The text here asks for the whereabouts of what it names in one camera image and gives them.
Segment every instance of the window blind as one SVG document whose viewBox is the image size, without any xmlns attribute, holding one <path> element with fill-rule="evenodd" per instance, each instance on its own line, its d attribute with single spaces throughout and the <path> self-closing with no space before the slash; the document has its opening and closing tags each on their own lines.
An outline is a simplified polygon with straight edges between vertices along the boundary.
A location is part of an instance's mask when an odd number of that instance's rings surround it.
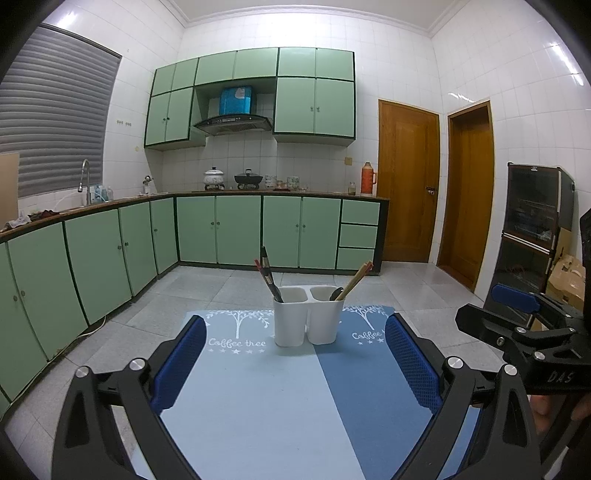
<svg viewBox="0 0 591 480">
<path fill-rule="evenodd" d="M 91 184 L 102 182 L 120 59 L 48 25 L 27 40 L 0 83 L 0 153 L 20 153 L 19 197 L 77 187 L 85 158 Z"/>
</svg>

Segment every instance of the blue box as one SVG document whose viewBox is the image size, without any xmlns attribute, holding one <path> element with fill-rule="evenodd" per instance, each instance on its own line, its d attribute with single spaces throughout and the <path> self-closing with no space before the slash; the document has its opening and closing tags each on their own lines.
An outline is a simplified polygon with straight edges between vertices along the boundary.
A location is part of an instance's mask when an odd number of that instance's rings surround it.
<svg viewBox="0 0 591 480">
<path fill-rule="evenodd" d="M 252 87 L 226 88 L 220 97 L 220 115 L 229 113 L 254 113 L 255 102 Z"/>
</svg>

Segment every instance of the black pot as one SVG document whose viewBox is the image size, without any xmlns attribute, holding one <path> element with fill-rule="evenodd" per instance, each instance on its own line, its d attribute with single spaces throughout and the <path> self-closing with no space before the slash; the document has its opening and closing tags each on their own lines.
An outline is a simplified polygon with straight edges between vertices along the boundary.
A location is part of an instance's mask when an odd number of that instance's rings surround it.
<svg viewBox="0 0 591 480">
<path fill-rule="evenodd" d="M 248 184 L 248 185 L 259 185 L 262 181 L 262 176 L 253 174 L 250 168 L 247 168 L 244 173 L 240 175 L 234 175 L 236 183 Z"/>
</svg>

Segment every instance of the hand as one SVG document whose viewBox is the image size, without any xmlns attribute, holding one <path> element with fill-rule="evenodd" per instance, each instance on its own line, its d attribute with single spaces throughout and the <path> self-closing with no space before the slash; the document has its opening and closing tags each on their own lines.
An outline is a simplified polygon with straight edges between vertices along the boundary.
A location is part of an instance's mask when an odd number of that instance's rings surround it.
<svg viewBox="0 0 591 480">
<path fill-rule="evenodd" d="M 550 428 L 550 412 L 555 397 L 550 395 L 532 395 L 530 398 L 531 411 L 534 414 L 534 423 L 536 432 L 545 432 Z M 570 414 L 571 420 L 583 420 L 591 415 L 591 393 L 587 393 L 581 398 Z"/>
</svg>

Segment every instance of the white tile wall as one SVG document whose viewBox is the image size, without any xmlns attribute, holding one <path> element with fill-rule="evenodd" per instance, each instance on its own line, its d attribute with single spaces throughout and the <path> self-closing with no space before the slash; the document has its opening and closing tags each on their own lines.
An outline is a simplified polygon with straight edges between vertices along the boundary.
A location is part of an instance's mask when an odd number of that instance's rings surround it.
<svg viewBox="0 0 591 480">
<path fill-rule="evenodd" d="M 343 192 L 351 181 L 359 190 L 364 162 L 378 167 L 378 98 L 442 111 L 439 72 L 428 37 L 337 13 L 247 15 L 200 24 L 185 30 L 177 60 L 241 48 L 288 46 L 355 52 L 357 140 L 343 148 L 277 144 L 267 132 L 210 137 L 205 147 L 164 153 L 163 188 L 202 189 L 203 173 L 216 166 L 233 188 L 234 174 L 251 168 L 283 180 L 298 175 L 300 184 L 321 192 Z M 257 111 L 272 118 L 273 96 L 259 96 Z M 353 157 L 352 166 L 345 165 L 345 157 Z"/>
<path fill-rule="evenodd" d="M 558 165 L 574 178 L 572 250 L 580 258 L 579 216 L 591 207 L 591 88 L 560 37 L 524 0 L 471 0 L 433 46 L 445 114 L 491 100 L 495 190 L 476 286 L 484 299 L 500 245 L 508 161 Z M 441 150 L 447 154 L 447 139 Z M 437 221 L 442 214 L 439 204 Z"/>
<path fill-rule="evenodd" d="M 103 183 L 116 198 L 139 193 L 148 174 L 161 188 L 163 154 L 144 150 L 145 119 L 154 70 L 176 60 L 183 26 L 158 0 L 66 0 L 46 23 L 123 55 L 107 119 Z M 61 200 L 57 209 L 64 210 L 80 206 L 84 198 L 75 189 L 65 190 L 19 199 L 19 208 L 25 213 L 55 209 Z"/>
</svg>

